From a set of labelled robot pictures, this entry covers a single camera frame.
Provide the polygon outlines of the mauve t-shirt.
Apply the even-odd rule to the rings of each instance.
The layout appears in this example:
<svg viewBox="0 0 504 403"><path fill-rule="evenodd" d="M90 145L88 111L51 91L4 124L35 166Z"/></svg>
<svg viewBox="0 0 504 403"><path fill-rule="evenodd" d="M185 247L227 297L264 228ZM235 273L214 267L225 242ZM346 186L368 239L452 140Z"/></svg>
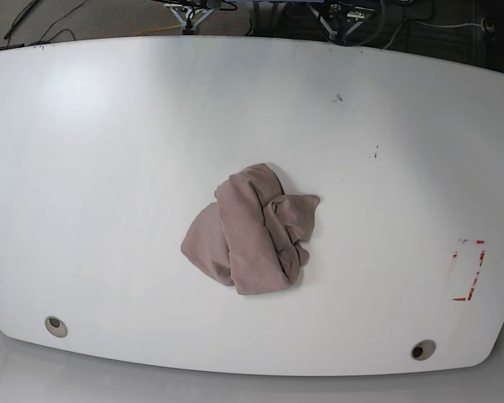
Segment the mauve t-shirt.
<svg viewBox="0 0 504 403"><path fill-rule="evenodd" d="M194 219L181 252L203 274L242 296L293 286L309 253L319 196L286 194L266 164L231 175Z"/></svg>

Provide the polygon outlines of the red tape rectangle marking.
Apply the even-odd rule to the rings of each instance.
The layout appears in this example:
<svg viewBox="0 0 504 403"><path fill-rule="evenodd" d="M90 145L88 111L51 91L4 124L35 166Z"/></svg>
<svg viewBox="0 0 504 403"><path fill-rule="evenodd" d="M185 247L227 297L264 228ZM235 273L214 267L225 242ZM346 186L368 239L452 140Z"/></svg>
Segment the red tape rectangle marking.
<svg viewBox="0 0 504 403"><path fill-rule="evenodd" d="M485 240L462 239L454 252L452 271L448 288L452 301L470 301L486 256Z"/></svg>

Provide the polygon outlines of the left table grommet hole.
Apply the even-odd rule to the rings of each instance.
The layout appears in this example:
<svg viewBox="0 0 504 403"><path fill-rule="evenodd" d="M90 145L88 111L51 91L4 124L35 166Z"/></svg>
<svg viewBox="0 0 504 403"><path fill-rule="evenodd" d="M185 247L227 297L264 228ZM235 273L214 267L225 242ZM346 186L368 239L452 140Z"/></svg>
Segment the left table grommet hole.
<svg viewBox="0 0 504 403"><path fill-rule="evenodd" d="M58 317L46 317L45 328L56 338L65 338L68 335L66 324Z"/></svg>

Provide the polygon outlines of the table grommet hole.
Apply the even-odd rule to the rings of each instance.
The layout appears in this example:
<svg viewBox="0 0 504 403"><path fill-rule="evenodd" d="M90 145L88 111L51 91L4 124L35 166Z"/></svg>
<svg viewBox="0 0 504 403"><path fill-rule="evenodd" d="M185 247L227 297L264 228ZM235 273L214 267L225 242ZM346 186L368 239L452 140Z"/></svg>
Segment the table grommet hole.
<svg viewBox="0 0 504 403"><path fill-rule="evenodd" d="M433 340L426 339L415 344L411 349L411 358L416 361L429 359L436 351L436 343Z"/></svg>
<svg viewBox="0 0 504 403"><path fill-rule="evenodd" d="M45 328L56 338L65 338L68 335L66 324L58 317L46 317Z"/></svg>

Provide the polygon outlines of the right table grommet hole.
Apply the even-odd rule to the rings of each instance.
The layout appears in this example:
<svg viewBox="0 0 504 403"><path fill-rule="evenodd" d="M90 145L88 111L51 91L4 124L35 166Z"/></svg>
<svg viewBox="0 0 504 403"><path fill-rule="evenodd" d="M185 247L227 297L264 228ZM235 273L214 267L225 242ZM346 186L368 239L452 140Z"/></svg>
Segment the right table grommet hole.
<svg viewBox="0 0 504 403"><path fill-rule="evenodd" d="M426 339L415 344L411 349L411 358L416 361L429 359L436 351L436 343L433 340Z"/></svg>

